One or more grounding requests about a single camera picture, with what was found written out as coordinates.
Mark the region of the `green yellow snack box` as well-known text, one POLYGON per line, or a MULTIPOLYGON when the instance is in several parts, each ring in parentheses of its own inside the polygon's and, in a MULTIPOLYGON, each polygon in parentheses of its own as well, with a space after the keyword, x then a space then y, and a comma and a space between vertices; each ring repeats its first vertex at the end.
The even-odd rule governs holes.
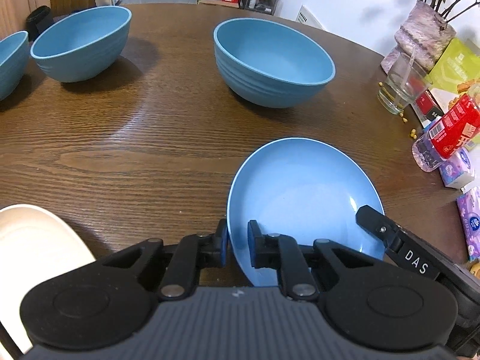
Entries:
POLYGON ((479 78, 479 56, 458 38, 453 38, 429 73, 431 89, 459 94, 459 88, 479 78))

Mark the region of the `small shallow blue dish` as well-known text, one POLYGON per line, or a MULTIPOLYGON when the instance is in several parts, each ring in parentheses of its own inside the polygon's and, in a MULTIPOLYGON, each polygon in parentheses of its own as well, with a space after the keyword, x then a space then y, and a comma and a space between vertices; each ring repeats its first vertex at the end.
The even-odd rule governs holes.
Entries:
POLYGON ((356 223, 356 212, 365 205, 383 211, 372 181, 342 151, 303 137, 271 141, 233 178, 226 214, 233 254, 254 286, 277 284, 274 270, 251 265, 247 225, 254 219, 264 234, 292 236, 300 245, 329 239, 382 259, 382 242, 356 223))

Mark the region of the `small purple white tissue pack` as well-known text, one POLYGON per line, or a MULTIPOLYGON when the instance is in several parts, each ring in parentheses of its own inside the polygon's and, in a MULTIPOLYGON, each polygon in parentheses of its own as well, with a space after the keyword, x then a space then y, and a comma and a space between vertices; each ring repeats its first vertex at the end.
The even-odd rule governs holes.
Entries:
POLYGON ((445 187, 462 189, 475 178, 468 151, 460 148, 439 167, 439 173, 445 187))

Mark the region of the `pink marbled vase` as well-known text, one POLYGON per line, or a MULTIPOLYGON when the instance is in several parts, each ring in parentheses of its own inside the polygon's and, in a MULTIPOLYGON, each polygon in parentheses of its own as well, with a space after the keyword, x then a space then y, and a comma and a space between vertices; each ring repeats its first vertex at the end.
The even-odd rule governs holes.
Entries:
POLYGON ((401 53, 415 52, 415 61, 430 72, 455 36, 454 28, 436 10, 417 1, 394 34, 396 46, 382 60, 381 67, 387 74, 401 53))

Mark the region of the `black cup behind table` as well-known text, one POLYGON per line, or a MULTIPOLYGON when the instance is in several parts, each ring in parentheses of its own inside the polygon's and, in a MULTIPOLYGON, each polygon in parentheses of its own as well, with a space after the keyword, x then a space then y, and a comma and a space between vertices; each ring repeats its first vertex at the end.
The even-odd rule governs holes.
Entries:
POLYGON ((54 24, 50 7, 40 6, 33 10, 25 21, 28 40, 35 41, 43 32, 54 24))

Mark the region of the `deep blue bowl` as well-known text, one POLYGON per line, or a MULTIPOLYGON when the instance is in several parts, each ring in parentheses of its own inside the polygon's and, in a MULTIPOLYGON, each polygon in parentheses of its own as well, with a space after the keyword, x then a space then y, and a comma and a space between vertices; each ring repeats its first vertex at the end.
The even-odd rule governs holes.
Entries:
POLYGON ((50 78, 61 83, 89 80, 120 56, 128 39, 132 12, 103 6, 78 11, 44 31, 30 55, 50 78))
POLYGON ((29 34, 18 31, 0 42, 0 99, 18 86, 29 60, 29 34))
POLYGON ((295 107, 335 78, 335 63, 318 43, 271 20, 225 20, 215 27, 213 41, 224 82, 258 106, 295 107))

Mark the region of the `red label plastic bottle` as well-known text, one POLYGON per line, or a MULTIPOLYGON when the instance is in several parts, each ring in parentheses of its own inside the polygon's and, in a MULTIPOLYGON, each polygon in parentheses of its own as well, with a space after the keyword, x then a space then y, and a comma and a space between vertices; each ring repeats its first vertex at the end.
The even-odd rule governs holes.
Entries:
POLYGON ((423 172, 433 172, 479 133, 479 83, 412 144, 412 156, 423 172))

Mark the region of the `cream round plate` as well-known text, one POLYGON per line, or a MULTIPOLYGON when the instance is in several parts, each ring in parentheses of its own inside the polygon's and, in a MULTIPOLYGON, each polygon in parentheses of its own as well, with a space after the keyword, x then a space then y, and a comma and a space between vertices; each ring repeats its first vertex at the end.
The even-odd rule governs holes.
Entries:
POLYGON ((26 293, 94 261, 83 240, 57 215, 29 204, 1 209, 1 323, 21 352, 32 347, 20 319, 26 293))

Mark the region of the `clear drinking glass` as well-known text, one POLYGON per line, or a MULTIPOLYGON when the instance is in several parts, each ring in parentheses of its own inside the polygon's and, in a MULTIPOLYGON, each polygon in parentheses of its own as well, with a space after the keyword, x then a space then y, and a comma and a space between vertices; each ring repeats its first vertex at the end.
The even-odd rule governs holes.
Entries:
POLYGON ((399 115, 432 85, 424 68, 406 53, 400 53, 383 82, 377 98, 393 115, 399 115))

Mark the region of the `white box by wall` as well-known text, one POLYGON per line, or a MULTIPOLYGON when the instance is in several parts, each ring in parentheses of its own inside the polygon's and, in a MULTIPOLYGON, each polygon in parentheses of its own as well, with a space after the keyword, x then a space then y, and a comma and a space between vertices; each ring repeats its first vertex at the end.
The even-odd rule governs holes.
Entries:
POLYGON ((295 21, 316 29, 324 29, 324 26, 321 24, 318 18, 316 18, 315 15, 305 5, 302 5, 301 8, 299 8, 295 21))

